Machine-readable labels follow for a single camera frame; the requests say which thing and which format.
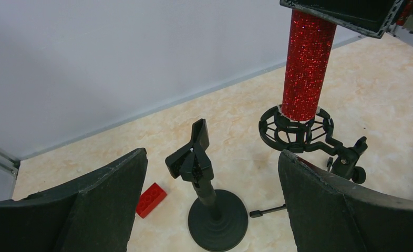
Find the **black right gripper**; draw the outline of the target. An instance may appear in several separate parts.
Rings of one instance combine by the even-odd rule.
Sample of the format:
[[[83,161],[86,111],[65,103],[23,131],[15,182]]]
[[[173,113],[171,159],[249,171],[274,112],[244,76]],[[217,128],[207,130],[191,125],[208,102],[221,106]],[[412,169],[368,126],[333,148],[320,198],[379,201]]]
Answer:
[[[413,34],[413,1],[303,0],[280,1],[292,10],[292,20],[301,26],[342,26],[367,37],[382,38],[398,27]]]

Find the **black shock mount tripod stand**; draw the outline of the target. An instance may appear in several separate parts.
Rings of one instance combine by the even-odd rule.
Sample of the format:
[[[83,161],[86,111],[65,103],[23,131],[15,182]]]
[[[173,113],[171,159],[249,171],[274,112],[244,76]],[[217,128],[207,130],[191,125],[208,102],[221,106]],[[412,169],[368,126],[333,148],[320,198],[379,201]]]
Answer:
[[[357,165],[367,150],[367,138],[359,138],[354,146],[346,147],[333,138],[334,121],[330,114],[318,108],[312,119],[305,122],[294,121],[281,113],[281,105],[267,110],[259,120],[259,134],[269,147],[288,150],[295,154],[321,150],[329,155],[327,171],[363,184],[366,180],[364,168]]]

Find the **red toy brick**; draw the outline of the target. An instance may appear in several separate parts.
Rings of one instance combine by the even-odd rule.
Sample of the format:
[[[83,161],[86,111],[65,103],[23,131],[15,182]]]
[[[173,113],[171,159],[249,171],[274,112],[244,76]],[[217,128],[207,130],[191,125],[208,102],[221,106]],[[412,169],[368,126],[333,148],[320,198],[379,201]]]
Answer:
[[[167,193],[157,183],[153,183],[145,190],[136,207],[136,213],[141,218],[146,218],[167,196]]]

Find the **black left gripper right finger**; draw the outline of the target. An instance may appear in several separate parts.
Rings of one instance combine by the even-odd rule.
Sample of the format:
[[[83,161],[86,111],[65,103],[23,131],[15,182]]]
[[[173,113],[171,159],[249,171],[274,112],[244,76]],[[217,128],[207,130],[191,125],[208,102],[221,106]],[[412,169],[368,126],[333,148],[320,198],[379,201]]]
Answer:
[[[371,190],[290,151],[278,175],[298,251],[413,251],[413,201]]]

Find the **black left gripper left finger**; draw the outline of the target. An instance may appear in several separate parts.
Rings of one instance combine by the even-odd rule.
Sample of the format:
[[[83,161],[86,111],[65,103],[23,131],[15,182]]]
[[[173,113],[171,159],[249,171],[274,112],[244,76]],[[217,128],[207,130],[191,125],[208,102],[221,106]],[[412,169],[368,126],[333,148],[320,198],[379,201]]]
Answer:
[[[0,201],[0,251],[126,251],[146,171],[135,149],[18,201]]]

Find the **black round base clamp stand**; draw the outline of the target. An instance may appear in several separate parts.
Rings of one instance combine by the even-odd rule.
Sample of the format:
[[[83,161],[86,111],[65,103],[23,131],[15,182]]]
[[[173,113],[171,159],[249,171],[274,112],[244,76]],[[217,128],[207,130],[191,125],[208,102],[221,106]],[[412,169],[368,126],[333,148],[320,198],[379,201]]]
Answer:
[[[207,122],[199,119],[192,125],[190,141],[166,157],[165,163],[174,179],[190,182],[197,194],[188,214],[193,240],[207,251],[228,251],[244,238],[249,217],[237,195],[213,188],[209,145]]]

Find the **red glitter microphone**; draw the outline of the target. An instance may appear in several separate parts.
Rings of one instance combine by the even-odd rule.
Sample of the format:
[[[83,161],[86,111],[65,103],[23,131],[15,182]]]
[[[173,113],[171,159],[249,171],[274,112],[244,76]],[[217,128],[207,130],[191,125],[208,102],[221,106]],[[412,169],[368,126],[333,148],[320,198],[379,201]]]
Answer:
[[[293,121],[317,111],[336,24],[292,10],[281,113]]]

